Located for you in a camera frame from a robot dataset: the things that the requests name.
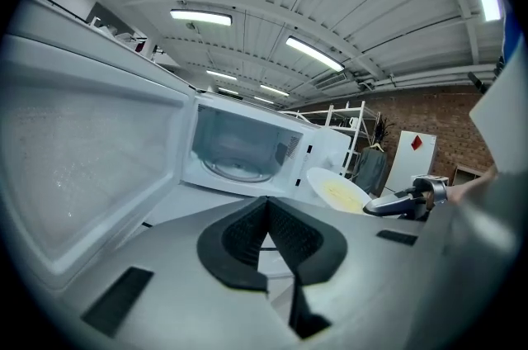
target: brick wall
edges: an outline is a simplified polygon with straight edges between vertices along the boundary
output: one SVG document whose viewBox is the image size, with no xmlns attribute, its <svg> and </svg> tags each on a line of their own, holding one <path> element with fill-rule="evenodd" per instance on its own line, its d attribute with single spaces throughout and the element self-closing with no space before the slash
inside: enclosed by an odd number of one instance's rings
<svg viewBox="0 0 528 350">
<path fill-rule="evenodd" d="M 486 171 L 493 164 L 486 144 L 469 118 L 469 111 L 480 97 L 482 95 L 474 87 L 429 87 L 368 94 L 350 100 L 350 106 L 359 106 L 361 100 L 365 100 L 370 109 L 380 111 L 388 122 L 395 124 L 389 128 L 383 143 L 389 166 L 392 166 L 402 130 L 436 135 L 437 152 L 432 173 L 452 180 L 457 164 L 479 171 Z M 307 106 L 303 111 L 328 109 L 330 103 L 343 108 L 346 102 L 345 99 Z M 367 145 L 366 140 L 358 140 L 358 149 Z"/>
</svg>

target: microwave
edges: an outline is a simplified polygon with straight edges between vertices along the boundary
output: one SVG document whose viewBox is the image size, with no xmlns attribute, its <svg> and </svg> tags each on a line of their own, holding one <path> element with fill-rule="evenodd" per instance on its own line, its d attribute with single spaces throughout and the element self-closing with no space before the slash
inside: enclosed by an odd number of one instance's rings
<svg viewBox="0 0 528 350">
<path fill-rule="evenodd" d="M 182 182 L 292 197 L 311 167 L 338 173 L 350 145 L 332 129 L 196 90 L 36 0 L 22 0 L 0 58 L 4 222 L 52 291 Z M 176 195 L 174 205 L 192 201 Z"/>
</svg>

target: white plate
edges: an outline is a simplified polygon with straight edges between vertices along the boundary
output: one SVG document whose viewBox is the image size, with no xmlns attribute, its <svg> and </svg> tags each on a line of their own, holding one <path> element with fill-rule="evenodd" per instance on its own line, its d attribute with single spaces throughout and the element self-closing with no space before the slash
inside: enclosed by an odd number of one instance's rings
<svg viewBox="0 0 528 350">
<path fill-rule="evenodd" d="M 333 209 L 366 215 L 363 207 L 372 199 L 353 182 L 322 168 L 309 169 L 306 177 L 313 190 Z"/>
</svg>

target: metal shelving unit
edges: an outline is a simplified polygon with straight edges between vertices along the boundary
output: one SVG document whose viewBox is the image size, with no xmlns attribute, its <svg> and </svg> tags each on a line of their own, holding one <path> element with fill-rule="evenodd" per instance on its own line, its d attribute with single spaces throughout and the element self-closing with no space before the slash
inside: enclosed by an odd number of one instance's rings
<svg viewBox="0 0 528 350">
<path fill-rule="evenodd" d="M 301 120 L 319 124 L 317 121 L 324 120 L 324 126 L 330 127 L 335 131 L 339 131 L 345 135 L 352 137 L 351 146 L 346 153 L 346 159 L 344 161 L 340 174 L 344 177 L 347 172 L 350 172 L 349 167 L 352 161 L 352 157 L 358 156 L 359 153 L 356 151 L 356 144 L 358 137 L 367 139 L 369 145 L 372 145 L 374 139 L 374 128 L 372 133 L 369 132 L 365 121 L 374 121 L 377 124 L 380 118 L 379 112 L 374 112 L 366 107 L 365 101 L 361 102 L 361 106 L 349 107 L 348 102 L 346 106 L 341 109 L 334 109 L 333 105 L 325 111 L 308 111 L 308 112 L 293 112 L 293 111 L 282 111 L 283 114 L 295 116 Z M 345 121 L 347 119 L 357 118 L 356 124 L 352 126 L 335 125 L 335 122 Z"/>
</svg>

